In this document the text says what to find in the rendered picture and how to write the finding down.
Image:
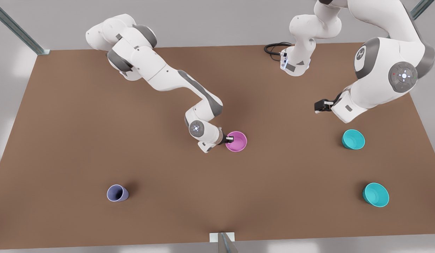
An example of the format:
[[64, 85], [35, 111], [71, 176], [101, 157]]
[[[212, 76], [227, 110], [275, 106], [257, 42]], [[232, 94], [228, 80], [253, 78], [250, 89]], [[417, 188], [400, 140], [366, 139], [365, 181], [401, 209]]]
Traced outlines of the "pink bowl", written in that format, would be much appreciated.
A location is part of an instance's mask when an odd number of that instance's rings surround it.
[[243, 134], [240, 131], [233, 131], [230, 132], [228, 137], [232, 136], [233, 141], [231, 143], [225, 143], [227, 149], [229, 149], [232, 152], [240, 152], [242, 151], [246, 145], [247, 145], [247, 137], [245, 134]]

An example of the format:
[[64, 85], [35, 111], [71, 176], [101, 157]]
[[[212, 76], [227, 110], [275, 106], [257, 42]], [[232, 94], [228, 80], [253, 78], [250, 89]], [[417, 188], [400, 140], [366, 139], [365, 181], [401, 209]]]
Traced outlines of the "teal bowl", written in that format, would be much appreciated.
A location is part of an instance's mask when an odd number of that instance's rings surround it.
[[369, 183], [364, 187], [362, 196], [367, 203], [377, 208], [385, 207], [390, 200], [387, 189], [375, 182]]
[[361, 132], [349, 129], [342, 135], [342, 145], [350, 150], [359, 150], [365, 146], [365, 138]]

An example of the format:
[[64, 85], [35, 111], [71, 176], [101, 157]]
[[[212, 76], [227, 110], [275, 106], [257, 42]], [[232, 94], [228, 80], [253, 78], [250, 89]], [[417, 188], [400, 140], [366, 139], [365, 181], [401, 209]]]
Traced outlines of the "lavender cup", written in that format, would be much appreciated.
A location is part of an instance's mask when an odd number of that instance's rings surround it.
[[128, 199], [129, 191], [125, 187], [115, 184], [108, 188], [106, 196], [111, 202], [121, 202]]

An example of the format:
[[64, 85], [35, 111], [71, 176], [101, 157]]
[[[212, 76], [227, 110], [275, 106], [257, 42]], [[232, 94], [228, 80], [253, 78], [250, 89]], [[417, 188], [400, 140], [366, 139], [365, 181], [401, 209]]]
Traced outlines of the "silver frame post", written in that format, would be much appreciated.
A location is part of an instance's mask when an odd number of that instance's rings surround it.
[[418, 18], [434, 0], [420, 0], [411, 11], [407, 10], [400, 0], [391, 0], [388, 6], [390, 23], [386, 27], [388, 38], [406, 42], [424, 42], [415, 19]]
[[12, 31], [25, 45], [28, 46], [38, 56], [47, 56], [51, 50], [42, 48], [22, 27], [16, 23], [1, 7], [0, 7], [0, 21], [10, 31]]
[[209, 241], [211, 243], [217, 243], [217, 253], [239, 253], [236, 246], [234, 245], [234, 232], [209, 233]]

